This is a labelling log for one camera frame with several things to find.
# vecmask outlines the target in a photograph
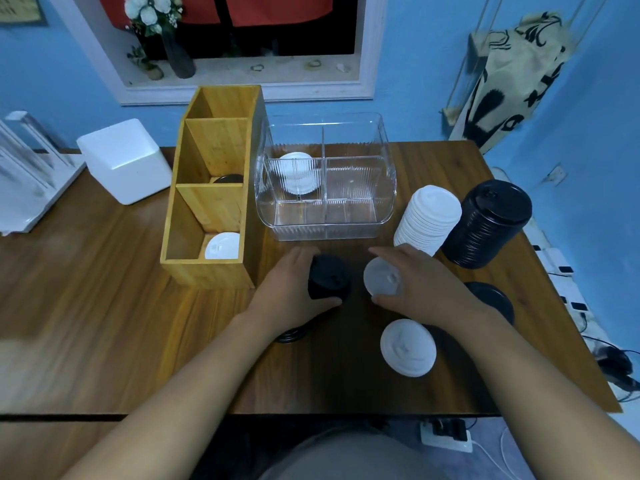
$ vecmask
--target hand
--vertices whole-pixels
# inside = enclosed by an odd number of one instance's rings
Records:
[[[375,304],[420,323],[452,333],[471,315],[491,311],[440,261],[409,244],[371,248],[370,252],[396,266],[402,278],[399,295],[375,295]]]
[[[316,254],[320,254],[316,247],[293,248],[270,270],[255,291],[247,312],[268,323],[274,338],[342,304],[338,297],[309,297],[309,270]]]

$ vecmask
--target white tissue box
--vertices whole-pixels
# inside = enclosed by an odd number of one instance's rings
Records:
[[[127,120],[77,139],[91,175],[124,205],[171,185],[171,168],[139,120]]]

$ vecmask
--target clear plastic container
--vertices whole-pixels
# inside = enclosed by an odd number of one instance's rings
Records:
[[[255,201],[279,241],[376,237],[393,213],[396,167],[382,116],[272,116]],[[293,152],[297,158],[280,159]]]

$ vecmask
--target left hand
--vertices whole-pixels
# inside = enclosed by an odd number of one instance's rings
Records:
[[[274,337],[342,304],[338,297],[309,297],[309,270],[316,254],[320,254],[316,247],[293,248],[270,270],[255,291],[246,311],[268,323]]]

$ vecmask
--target wall socket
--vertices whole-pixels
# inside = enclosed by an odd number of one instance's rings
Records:
[[[545,177],[544,182],[553,182],[555,186],[558,186],[562,181],[566,178],[566,172],[560,165],[556,165],[556,167],[549,172],[548,176]]]

